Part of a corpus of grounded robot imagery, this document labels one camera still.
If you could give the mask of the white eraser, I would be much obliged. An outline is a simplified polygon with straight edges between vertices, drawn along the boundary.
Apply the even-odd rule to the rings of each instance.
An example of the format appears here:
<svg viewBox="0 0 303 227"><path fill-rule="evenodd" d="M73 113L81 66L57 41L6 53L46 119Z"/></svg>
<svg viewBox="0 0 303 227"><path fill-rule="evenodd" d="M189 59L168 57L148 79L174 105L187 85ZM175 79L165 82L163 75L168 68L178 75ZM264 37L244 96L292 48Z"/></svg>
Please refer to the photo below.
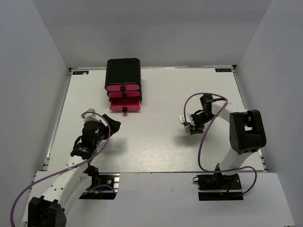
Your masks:
<svg viewBox="0 0 303 227"><path fill-rule="evenodd" d="M190 125L185 125L183 128L184 128L185 133L190 133L190 130L191 130Z"/></svg>

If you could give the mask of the pink bottom drawer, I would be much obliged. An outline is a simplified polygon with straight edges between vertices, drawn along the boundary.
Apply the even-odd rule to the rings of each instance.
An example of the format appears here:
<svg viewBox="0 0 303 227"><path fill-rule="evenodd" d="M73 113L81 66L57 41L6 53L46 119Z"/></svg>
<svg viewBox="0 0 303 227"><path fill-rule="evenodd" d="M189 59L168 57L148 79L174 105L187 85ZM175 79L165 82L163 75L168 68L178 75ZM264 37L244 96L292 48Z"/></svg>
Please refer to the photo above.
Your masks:
<svg viewBox="0 0 303 227"><path fill-rule="evenodd" d="M112 98L109 109L113 112L137 112L141 109L139 97Z"/></svg>

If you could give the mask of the pink drawer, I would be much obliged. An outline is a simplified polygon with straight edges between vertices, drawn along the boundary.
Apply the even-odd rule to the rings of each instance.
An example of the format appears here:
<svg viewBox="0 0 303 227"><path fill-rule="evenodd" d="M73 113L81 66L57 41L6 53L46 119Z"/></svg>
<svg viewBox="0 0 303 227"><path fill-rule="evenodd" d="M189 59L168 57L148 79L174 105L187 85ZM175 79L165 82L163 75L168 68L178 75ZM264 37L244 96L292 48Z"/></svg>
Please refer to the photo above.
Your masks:
<svg viewBox="0 0 303 227"><path fill-rule="evenodd" d="M110 98L129 98L129 97L138 97L141 95L140 91L116 91L116 92L108 92L107 96Z"/></svg>
<svg viewBox="0 0 303 227"><path fill-rule="evenodd" d="M139 97L112 98L109 109L113 112L137 112L141 109Z"/></svg>
<svg viewBox="0 0 303 227"><path fill-rule="evenodd" d="M137 84L117 84L117 85L108 85L105 87L108 92L117 92L117 91L136 91L140 90L141 87Z"/></svg>

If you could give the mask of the pink top drawer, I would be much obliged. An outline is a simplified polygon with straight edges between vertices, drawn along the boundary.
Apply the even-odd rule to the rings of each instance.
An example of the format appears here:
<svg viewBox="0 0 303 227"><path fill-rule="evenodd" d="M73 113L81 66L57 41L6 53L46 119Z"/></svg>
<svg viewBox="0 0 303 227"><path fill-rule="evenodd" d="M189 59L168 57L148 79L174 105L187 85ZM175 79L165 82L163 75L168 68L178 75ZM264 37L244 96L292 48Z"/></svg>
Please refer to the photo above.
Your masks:
<svg viewBox="0 0 303 227"><path fill-rule="evenodd" d="M108 92L117 92L117 91L136 91L140 90L141 87L137 84L117 84L117 85L108 85L105 87Z"/></svg>

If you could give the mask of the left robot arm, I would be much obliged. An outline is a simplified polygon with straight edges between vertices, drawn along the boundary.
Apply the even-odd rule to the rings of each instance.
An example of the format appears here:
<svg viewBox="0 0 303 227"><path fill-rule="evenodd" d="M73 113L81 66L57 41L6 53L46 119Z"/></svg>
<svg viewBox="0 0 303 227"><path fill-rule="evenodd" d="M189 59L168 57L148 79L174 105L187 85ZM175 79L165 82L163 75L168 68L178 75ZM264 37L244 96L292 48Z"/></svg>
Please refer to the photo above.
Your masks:
<svg viewBox="0 0 303 227"><path fill-rule="evenodd" d="M66 226L74 203L82 194L99 186L99 171L91 161L101 153L100 143L104 141L107 144L110 137L119 131L121 123L90 110L83 113L82 118L82 133L74 142L65 168L49 175L48 178L55 176L55 181L40 197L29 201L29 227Z"/></svg>

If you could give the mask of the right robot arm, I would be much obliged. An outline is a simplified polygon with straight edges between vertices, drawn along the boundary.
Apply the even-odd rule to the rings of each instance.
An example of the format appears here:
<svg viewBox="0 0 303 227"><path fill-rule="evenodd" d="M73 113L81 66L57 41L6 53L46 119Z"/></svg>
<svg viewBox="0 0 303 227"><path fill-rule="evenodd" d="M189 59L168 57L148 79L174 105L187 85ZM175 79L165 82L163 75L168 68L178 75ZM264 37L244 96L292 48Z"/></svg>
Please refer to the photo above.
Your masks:
<svg viewBox="0 0 303 227"><path fill-rule="evenodd" d="M245 160L267 143L261 113L258 110L237 108L222 95L213 93L196 93L190 97L200 95L201 110L193 114L186 114L186 104L183 108L184 130L186 133L199 134L202 139L198 149L198 166L207 173L214 173L214 184L218 188L226 188L231 183L230 175L251 166L242 166ZM224 159L217 164L215 170L207 170L201 165L201 152L206 134L220 117L229 124L230 149Z"/></svg>

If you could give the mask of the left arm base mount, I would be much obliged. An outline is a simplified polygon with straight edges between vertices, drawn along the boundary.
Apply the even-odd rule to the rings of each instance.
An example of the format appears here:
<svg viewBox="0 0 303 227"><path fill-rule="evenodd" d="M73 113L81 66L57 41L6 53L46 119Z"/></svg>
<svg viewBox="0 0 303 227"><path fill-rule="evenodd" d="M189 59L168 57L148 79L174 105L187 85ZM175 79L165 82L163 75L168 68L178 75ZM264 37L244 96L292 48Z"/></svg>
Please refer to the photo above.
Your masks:
<svg viewBox="0 0 303 227"><path fill-rule="evenodd" d="M96 181L81 196L81 200L113 200L119 187L119 173L99 173Z"/></svg>

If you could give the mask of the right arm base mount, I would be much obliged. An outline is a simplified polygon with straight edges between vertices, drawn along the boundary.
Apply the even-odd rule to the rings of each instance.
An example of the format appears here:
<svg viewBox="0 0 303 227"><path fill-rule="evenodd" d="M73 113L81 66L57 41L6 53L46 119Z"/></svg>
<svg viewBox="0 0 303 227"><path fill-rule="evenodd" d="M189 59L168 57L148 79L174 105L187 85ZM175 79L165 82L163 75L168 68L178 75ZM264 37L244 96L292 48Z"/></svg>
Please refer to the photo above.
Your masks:
<svg viewBox="0 0 303 227"><path fill-rule="evenodd" d="M199 201L242 201L243 192L238 174L196 175Z"/></svg>

